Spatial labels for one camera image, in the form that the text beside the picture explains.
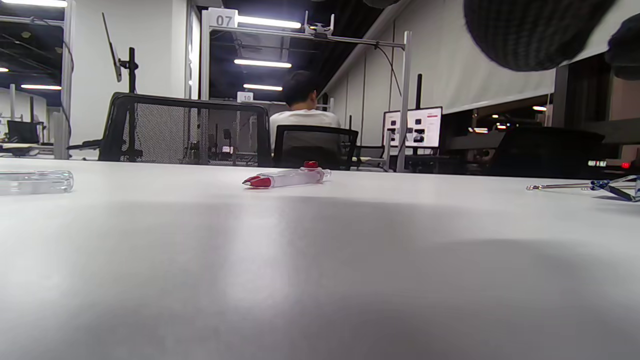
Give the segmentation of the person's left hand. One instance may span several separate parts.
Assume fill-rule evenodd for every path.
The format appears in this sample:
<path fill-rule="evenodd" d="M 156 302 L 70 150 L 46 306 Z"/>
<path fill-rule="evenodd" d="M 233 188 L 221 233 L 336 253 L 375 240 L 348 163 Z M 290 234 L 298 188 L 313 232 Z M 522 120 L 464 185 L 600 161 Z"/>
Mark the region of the person's left hand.
<path fill-rule="evenodd" d="M 467 32 L 501 68 L 542 72 L 576 59 L 614 0 L 466 0 Z"/>

